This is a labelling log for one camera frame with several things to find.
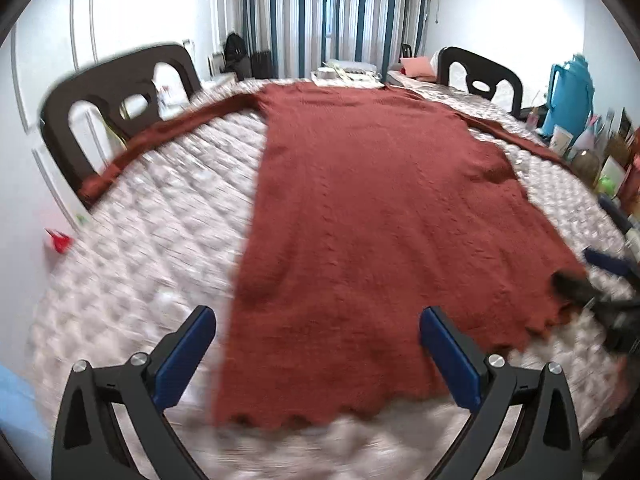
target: red sweater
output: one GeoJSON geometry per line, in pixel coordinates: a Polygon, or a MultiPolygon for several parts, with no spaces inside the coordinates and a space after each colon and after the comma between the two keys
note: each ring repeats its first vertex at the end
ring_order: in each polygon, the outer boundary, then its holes
{"type": "MultiPolygon", "coordinates": [[[[401,89],[269,85],[143,132],[108,170],[235,109],[268,122],[215,423],[326,424],[445,392],[418,344],[439,305],[484,349],[561,322],[550,276],[583,273],[504,152],[468,126],[552,152],[401,89]]],[[[110,183],[95,178],[93,198],[110,183]]]]}

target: striped curtain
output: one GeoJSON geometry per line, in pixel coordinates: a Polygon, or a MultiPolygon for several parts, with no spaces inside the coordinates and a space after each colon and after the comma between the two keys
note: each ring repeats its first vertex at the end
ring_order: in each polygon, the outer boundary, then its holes
{"type": "Polygon", "coordinates": [[[250,53],[270,50],[279,78],[309,77],[326,56],[326,0],[236,0],[250,53]]]}
{"type": "Polygon", "coordinates": [[[422,39],[426,0],[235,0],[250,53],[270,50],[279,78],[309,77],[329,58],[365,61],[386,74],[400,45],[422,39]]]}
{"type": "Polygon", "coordinates": [[[426,0],[335,0],[332,56],[374,64],[386,75],[400,45],[422,40],[426,0]]]}

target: pink pillow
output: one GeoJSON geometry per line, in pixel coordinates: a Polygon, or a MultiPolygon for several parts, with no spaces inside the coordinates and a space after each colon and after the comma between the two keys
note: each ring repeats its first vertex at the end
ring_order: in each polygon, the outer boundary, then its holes
{"type": "Polygon", "coordinates": [[[403,57],[400,59],[400,63],[407,77],[424,77],[436,81],[431,60],[428,57],[403,57]]]}

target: bottle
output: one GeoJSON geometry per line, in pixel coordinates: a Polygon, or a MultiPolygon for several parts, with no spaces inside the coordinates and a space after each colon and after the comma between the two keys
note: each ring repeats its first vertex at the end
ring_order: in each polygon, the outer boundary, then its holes
{"type": "Polygon", "coordinates": [[[586,152],[593,152],[595,147],[595,134],[593,133],[594,124],[590,124],[587,126],[587,129],[584,130],[577,139],[575,139],[574,145],[569,150],[569,154],[566,157],[566,160],[572,162],[574,158],[578,155],[586,156],[586,152]]]}
{"type": "Polygon", "coordinates": [[[527,123],[524,126],[525,129],[528,132],[533,133],[533,131],[538,127],[539,118],[540,115],[538,114],[538,107],[536,106],[529,112],[529,115],[527,116],[527,123]]]}
{"type": "Polygon", "coordinates": [[[611,126],[613,125],[613,118],[616,116],[616,113],[609,108],[607,111],[607,120],[604,124],[604,132],[607,134],[607,139],[611,137],[611,126]]]}

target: quilted mattress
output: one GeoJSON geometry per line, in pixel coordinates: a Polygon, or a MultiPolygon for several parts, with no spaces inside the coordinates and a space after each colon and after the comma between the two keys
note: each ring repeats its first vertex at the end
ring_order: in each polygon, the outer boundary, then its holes
{"type": "MultiPolygon", "coordinates": [[[[192,105],[255,91],[261,84],[249,81],[204,91],[192,105]]],[[[479,97],[432,85],[416,84],[414,91],[529,135],[479,97]]],[[[146,153],[126,169],[95,207],[92,222],[56,268],[38,306],[28,352],[39,407],[53,429],[73,362],[84,358],[94,367],[123,363],[134,352],[150,351],[196,305],[207,304],[215,310],[218,334],[181,402],[166,416],[210,478],[423,479],[468,416],[448,397],[398,400],[372,420],[341,415],[327,427],[301,431],[210,425],[211,379],[223,359],[234,272],[252,219],[266,134],[259,114],[230,114],[146,153]]],[[[577,178],[492,136],[470,134],[505,151],[530,201],[579,258],[588,245],[622,252],[622,236],[577,178]]],[[[630,293],[619,278],[602,270],[591,268],[589,274],[594,285],[614,296],[630,293]]],[[[604,351],[603,340],[601,327],[583,312],[548,341],[536,340],[523,353],[511,352],[509,361],[536,368],[549,360],[559,362],[585,434],[609,415],[617,381],[616,361],[604,351]]],[[[478,478],[487,478],[497,466],[517,412],[510,409],[478,478]]],[[[141,473],[155,478],[126,410],[117,413],[141,473]]]]}

